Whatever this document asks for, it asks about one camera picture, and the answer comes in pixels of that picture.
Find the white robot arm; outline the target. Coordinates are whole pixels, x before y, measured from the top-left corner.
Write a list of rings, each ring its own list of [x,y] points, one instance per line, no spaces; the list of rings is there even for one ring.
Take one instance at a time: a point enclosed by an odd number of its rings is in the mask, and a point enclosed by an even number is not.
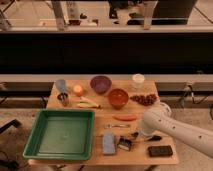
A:
[[[150,107],[138,122],[139,135],[151,139],[153,132],[158,130],[213,158],[213,132],[175,120],[171,114],[166,103]]]

